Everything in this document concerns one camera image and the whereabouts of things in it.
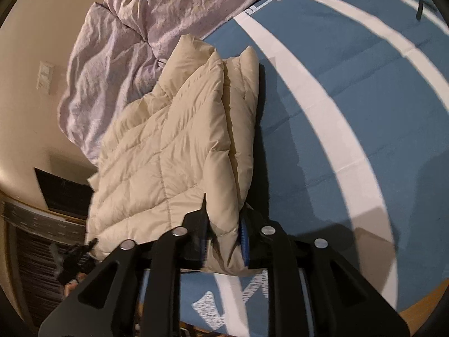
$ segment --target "person's hand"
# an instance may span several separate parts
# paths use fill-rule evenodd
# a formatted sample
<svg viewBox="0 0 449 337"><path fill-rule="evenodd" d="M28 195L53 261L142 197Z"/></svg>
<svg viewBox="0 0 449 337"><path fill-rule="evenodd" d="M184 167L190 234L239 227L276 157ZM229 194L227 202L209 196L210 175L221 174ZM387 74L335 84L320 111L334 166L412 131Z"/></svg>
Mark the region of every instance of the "person's hand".
<svg viewBox="0 0 449 337"><path fill-rule="evenodd" d="M80 283L81 281L83 281L86 278L86 274L83 272L79 272L78 275L76 276L76 280L72 280L69 283L67 283L64 286L64 297L68 297L69 294L75 290L75 288L78 286L78 283Z"/></svg>

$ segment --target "puffer jacket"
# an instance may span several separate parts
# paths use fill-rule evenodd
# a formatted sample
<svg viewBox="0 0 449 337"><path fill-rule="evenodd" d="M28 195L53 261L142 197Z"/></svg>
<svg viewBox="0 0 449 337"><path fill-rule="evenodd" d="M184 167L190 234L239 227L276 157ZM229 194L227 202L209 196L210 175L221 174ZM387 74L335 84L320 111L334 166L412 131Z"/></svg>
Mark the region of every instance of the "puffer jacket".
<svg viewBox="0 0 449 337"><path fill-rule="evenodd" d="M253 169L259 67L248 47L221 60L184 35L153 91L129 104L106 132L87 220L86 242L102 260L121 241L156 240L201 208L215 233L204 271L243 275L239 211Z"/></svg>

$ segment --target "bed sheet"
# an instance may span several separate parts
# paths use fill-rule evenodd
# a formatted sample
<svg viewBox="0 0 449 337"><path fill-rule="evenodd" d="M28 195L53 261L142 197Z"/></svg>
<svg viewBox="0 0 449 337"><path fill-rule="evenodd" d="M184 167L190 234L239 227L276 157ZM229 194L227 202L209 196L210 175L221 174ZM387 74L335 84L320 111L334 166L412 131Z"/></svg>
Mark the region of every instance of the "bed sheet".
<svg viewBox="0 0 449 337"><path fill-rule="evenodd" d="M206 39L260 58L248 203L326 238L398 311L449 277L449 29L417 1L260 0ZM185 274L181 319L266 336L265 291Z"/></svg>

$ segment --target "silver rivet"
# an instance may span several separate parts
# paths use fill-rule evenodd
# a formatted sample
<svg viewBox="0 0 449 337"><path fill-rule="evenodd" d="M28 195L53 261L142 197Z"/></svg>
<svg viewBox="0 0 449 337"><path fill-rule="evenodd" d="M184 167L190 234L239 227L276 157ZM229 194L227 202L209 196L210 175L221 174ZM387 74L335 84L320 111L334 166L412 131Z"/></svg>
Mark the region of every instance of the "silver rivet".
<svg viewBox="0 0 449 337"><path fill-rule="evenodd" d="M174 230L171 231L173 235L180 237L181 235L187 234L187 228L184 227L176 227Z"/></svg>
<svg viewBox="0 0 449 337"><path fill-rule="evenodd" d="M273 227L271 227L271 226L262 227L262 229L260 231L264 235L272 235L272 234L276 233L276 230Z"/></svg>
<svg viewBox="0 0 449 337"><path fill-rule="evenodd" d="M122 244L120 245L120 248L124 251L130 250L131 248L134 248L136 243L133 240L124 240Z"/></svg>
<svg viewBox="0 0 449 337"><path fill-rule="evenodd" d="M314 243L315 247L318 249L325 249L327 246L329 246L324 238L317 238Z"/></svg>

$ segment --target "blue bed sheet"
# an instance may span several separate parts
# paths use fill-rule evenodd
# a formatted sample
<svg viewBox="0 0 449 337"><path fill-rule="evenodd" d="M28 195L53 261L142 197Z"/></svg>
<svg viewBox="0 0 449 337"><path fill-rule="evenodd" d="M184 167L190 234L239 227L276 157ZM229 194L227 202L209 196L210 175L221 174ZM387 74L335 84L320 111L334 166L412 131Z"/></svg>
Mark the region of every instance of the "blue bed sheet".
<svg viewBox="0 0 449 337"><path fill-rule="evenodd" d="M449 277L449 116L445 105L449 33L425 16L417 21L416 10L403 0L340 0L376 17L380 24L372 20L373 24L385 25L399 37L380 36L347 12L317 0L267 1L260 0L243 14L305 67L331 98L331 105L336 105L366 155L388 214L392 257L397 263L394 307L402 311ZM439 13L436 17L442 21ZM261 117L248 203L267 211L290 234L326 238L363 271L355 232L360 219L349 214L352 205L323 148L324 139L311 124L311 114L298 103L291 83L279 74L283 63L279 56L276 61L263 53L274 48L261 48L257 39L250 37L239 19L206 39L222 58L237 56L251 45L262 66ZM415 55L410 58L408 51L394 46L395 39L410 42L417 48ZM419 71L421 66L413 61L416 55L430 68ZM427 78L428 71L439 73L439 86L434 78ZM181 319L221 333L267 336L266 287L266 274L250 278L184 274ZM229 289L235 293L235 303L227 306L221 292ZM232 308L243 315L236 319L229 312Z"/></svg>

